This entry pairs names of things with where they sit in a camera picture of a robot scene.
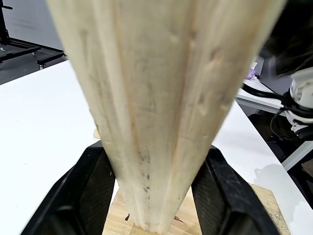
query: gray floor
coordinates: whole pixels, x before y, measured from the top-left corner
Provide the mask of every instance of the gray floor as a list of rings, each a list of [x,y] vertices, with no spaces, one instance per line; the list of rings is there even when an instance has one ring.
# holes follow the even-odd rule
[[[7,47],[6,52],[0,51],[0,56],[4,55],[5,53],[15,51],[17,51],[16,47]],[[38,51],[35,56],[32,54],[28,54],[3,61],[2,63],[0,63],[0,85],[38,71],[39,65],[37,64],[37,58],[44,58],[50,54],[51,51],[42,49]],[[46,64],[45,68],[58,64],[65,60],[65,58],[59,58],[51,61]]]

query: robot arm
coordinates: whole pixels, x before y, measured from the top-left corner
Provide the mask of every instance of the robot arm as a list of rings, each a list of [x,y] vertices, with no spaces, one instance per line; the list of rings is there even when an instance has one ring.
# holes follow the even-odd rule
[[[243,85],[243,90],[260,97],[278,99],[283,107],[271,121],[280,139],[313,141],[313,1],[289,0],[262,54],[275,57],[277,76],[290,75],[292,83],[284,95],[258,91]],[[276,128],[278,116],[284,113],[291,124],[294,138],[284,136]]]

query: wooden plank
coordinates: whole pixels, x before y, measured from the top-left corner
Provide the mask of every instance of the wooden plank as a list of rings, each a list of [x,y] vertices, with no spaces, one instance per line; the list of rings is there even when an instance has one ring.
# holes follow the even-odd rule
[[[251,185],[251,187],[269,213],[277,229],[280,231],[280,234],[290,235],[288,226],[282,216],[273,193],[268,189],[256,185]],[[123,196],[119,191],[109,209],[103,235],[151,235],[151,233],[136,226],[132,217],[128,217],[128,213],[129,211],[124,203]],[[183,200],[166,235],[201,235],[191,189],[189,189]]]
[[[290,235],[287,223],[271,190],[250,184],[281,235]]]
[[[166,232],[284,2],[48,0],[135,224]]]
[[[132,216],[128,217],[129,211],[124,203],[123,196],[118,191],[107,216],[103,235],[151,235],[134,224]],[[166,235],[201,235],[201,229],[197,217],[192,191],[189,189],[183,200],[175,219],[172,221]]]

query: black cable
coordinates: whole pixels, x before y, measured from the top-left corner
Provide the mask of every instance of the black cable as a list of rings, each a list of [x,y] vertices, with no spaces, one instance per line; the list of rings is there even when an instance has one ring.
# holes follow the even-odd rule
[[[282,134],[281,132],[279,132],[277,126],[276,126],[276,121],[277,121],[277,118],[278,116],[284,112],[284,111],[287,111],[288,109],[286,108],[280,108],[278,110],[278,112],[274,115],[274,117],[272,118],[272,120],[270,121],[270,128],[272,130],[272,132],[277,135],[279,137],[280,140],[284,140],[284,141],[298,141],[300,140],[299,137],[295,137],[295,138],[290,138],[288,136],[285,136],[284,134]]]
[[[255,96],[258,96],[258,97],[271,98],[271,99],[278,99],[278,100],[280,100],[280,101],[282,101],[282,102],[285,102],[285,101],[286,101],[285,97],[283,97],[283,96],[280,95],[280,94],[260,91],[260,90],[257,90],[257,89],[254,89],[254,88],[248,86],[248,85],[245,84],[245,83],[243,84],[242,89],[243,89],[245,92],[248,92],[249,94],[255,95]]]

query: plywood base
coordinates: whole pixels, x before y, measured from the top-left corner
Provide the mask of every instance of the plywood base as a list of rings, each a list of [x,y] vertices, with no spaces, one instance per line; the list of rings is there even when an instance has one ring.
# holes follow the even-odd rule
[[[287,223],[285,222],[285,219],[282,215],[282,212],[279,209],[279,206],[272,191],[256,185],[250,186],[252,187],[252,189],[258,196],[259,200],[267,210],[268,214],[270,215],[272,221],[276,225],[280,234],[290,235]]]
[[[265,188],[251,185],[281,235],[290,235],[273,193]],[[107,216],[103,235],[151,235],[134,225],[120,191],[117,193]],[[201,235],[196,207],[189,189],[175,219],[166,235]]]
[[[107,216],[103,235],[151,235],[134,225],[120,191],[118,191]],[[189,189],[166,235],[201,235],[195,203]]]

